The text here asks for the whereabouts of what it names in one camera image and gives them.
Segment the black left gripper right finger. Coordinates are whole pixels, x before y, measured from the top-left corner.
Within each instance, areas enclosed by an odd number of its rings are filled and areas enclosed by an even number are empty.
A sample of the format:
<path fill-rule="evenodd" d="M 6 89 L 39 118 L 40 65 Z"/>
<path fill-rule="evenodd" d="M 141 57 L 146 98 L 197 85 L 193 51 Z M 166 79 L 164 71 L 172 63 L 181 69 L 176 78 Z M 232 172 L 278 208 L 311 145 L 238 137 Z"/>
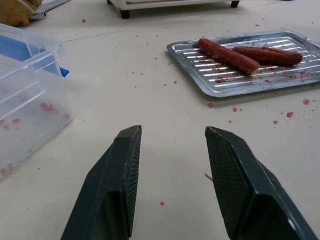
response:
<path fill-rule="evenodd" d="M 212 182 L 231 240 L 316 240 L 277 177 L 232 132 L 205 129 Z"/>

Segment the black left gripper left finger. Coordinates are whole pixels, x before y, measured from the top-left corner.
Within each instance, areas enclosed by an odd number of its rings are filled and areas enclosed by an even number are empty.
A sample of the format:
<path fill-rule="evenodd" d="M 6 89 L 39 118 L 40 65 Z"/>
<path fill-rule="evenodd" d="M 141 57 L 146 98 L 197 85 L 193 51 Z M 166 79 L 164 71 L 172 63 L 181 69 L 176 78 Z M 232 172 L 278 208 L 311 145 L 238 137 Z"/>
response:
<path fill-rule="evenodd" d="M 63 240 L 128 240 L 138 191 L 142 127 L 121 130 L 88 172 Z"/>

